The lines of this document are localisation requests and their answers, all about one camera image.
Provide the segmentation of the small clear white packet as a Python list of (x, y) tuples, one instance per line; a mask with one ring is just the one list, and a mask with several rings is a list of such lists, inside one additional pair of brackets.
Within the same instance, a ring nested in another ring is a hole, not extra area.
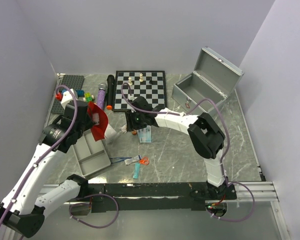
[(92, 120), (94, 122), (95, 125), (99, 125), (100, 124), (100, 115), (99, 113), (95, 112), (92, 114)]

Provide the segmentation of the bag of cotton swabs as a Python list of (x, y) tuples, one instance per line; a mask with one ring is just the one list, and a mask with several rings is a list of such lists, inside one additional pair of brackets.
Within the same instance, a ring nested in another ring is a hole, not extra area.
[(122, 126), (122, 127), (120, 128), (120, 131), (121, 131), (122, 133), (126, 133), (126, 132), (127, 132), (127, 126), (126, 126), (126, 125)]

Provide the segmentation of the red first aid pouch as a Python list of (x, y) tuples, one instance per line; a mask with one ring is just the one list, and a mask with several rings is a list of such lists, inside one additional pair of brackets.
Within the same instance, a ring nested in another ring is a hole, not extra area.
[(97, 142), (105, 138), (105, 132), (109, 124), (107, 114), (92, 101), (88, 102), (88, 115), (93, 126), (90, 128), (94, 140)]

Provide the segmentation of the blue plastic tweezers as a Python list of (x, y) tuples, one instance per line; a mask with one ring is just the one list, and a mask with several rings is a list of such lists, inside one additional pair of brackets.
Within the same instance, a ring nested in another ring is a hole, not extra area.
[(124, 162), (127, 159), (130, 159), (131, 157), (111, 157), (110, 162), (111, 164), (116, 164), (120, 162)]

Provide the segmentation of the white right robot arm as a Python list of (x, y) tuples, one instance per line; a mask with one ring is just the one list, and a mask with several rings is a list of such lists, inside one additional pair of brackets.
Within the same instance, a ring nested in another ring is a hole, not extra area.
[(226, 193), (223, 185), (226, 174), (221, 163), (226, 137), (208, 113), (189, 115), (159, 105), (152, 107), (142, 96), (128, 100), (127, 104), (131, 107), (131, 110), (125, 112), (127, 131), (154, 126), (169, 128), (188, 135), (195, 151), (204, 158), (207, 182), (210, 184), (209, 196), (217, 200)]

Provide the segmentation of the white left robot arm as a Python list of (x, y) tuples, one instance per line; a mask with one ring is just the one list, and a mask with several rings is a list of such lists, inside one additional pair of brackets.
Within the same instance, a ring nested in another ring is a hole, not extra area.
[(76, 174), (69, 176), (52, 193), (39, 196), (51, 171), (86, 130), (93, 127), (92, 103), (70, 101), (64, 114), (42, 131), (34, 155), (10, 193), (0, 201), (0, 225), (31, 238), (45, 218), (71, 199), (85, 200), (88, 181)]

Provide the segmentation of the colourful lego car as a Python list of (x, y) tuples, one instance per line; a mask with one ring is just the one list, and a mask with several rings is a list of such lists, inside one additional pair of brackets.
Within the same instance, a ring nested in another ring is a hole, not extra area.
[(84, 101), (84, 102), (89, 103), (89, 102), (93, 102), (94, 100), (95, 100), (94, 95), (91, 95), (89, 92), (86, 92), (86, 93), (84, 94), (84, 97), (83, 97), (83, 101)]

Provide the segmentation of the blue lego brick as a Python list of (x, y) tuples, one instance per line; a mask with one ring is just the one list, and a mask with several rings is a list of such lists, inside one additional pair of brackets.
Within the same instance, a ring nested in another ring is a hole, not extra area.
[[(64, 94), (66, 91), (67, 91), (66, 89), (63, 89), (63, 90), (61, 91), (61, 93)], [(76, 94), (77, 94), (77, 96), (78, 96), (79, 98), (83, 98), (84, 95), (85, 95), (85, 91), (84, 91), (84, 90), (81, 90), (81, 89), (80, 89), (80, 90), (76, 90)]]

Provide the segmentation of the white chess pawn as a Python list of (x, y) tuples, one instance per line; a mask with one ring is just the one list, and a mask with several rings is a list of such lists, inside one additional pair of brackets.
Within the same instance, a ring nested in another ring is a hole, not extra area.
[(128, 84), (129, 84), (130, 86), (133, 85), (133, 82), (132, 82), (132, 78), (131, 78), (131, 77), (128, 78)]

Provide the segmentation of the grey lego baseplate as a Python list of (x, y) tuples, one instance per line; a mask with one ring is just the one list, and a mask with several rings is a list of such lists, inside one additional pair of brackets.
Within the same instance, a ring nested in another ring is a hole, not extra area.
[(61, 85), (67, 86), (69, 89), (81, 90), (85, 77), (83, 75), (64, 75), (60, 82)]
[(50, 110), (51, 114), (56, 115), (63, 115), (64, 114), (64, 108), (61, 105), (61, 102), (57, 100), (56, 98), (53, 99), (52, 107)]

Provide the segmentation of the purple glitter microphone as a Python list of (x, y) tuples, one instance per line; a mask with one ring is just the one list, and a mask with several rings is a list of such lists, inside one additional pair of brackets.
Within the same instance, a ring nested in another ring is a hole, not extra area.
[(101, 82), (98, 85), (96, 105), (102, 110), (104, 110), (106, 93), (107, 93), (107, 84), (105, 82)]

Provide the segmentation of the grey plastic tray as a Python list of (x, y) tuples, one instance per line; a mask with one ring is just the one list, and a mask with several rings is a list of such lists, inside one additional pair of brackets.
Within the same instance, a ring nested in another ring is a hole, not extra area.
[(102, 140), (95, 141), (90, 130), (85, 131), (72, 147), (81, 175), (85, 178), (111, 165)]

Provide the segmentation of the white chess queen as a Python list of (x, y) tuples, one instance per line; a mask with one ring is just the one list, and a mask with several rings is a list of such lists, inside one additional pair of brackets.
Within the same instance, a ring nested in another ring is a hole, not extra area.
[(139, 81), (140, 81), (140, 82), (143, 82), (143, 81), (144, 81), (144, 78), (143, 78), (143, 74), (142, 74), (142, 73), (139, 74)]

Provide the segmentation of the black white chessboard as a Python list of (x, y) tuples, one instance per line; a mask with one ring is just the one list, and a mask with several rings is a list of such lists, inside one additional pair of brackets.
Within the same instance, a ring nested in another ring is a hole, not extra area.
[[(140, 82), (140, 73), (143, 74), (143, 82)], [(132, 78), (132, 85), (128, 84), (128, 78)], [(130, 96), (144, 97), (152, 107), (161, 106), (166, 108), (167, 88), (166, 88), (166, 73), (163, 70), (147, 70), (147, 71), (128, 71), (117, 70), (115, 73), (114, 93), (112, 102), (112, 111), (124, 112), (131, 107), (124, 100), (122, 94), (126, 98)]]

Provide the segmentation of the teal sachet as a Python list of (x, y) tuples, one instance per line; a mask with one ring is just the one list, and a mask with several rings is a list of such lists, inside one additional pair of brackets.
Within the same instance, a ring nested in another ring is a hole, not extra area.
[(136, 163), (134, 165), (134, 173), (133, 173), (133, 179), (138, 179), (139, 178), (139, 171), (140, 171), (140, 164), (139, 163)]

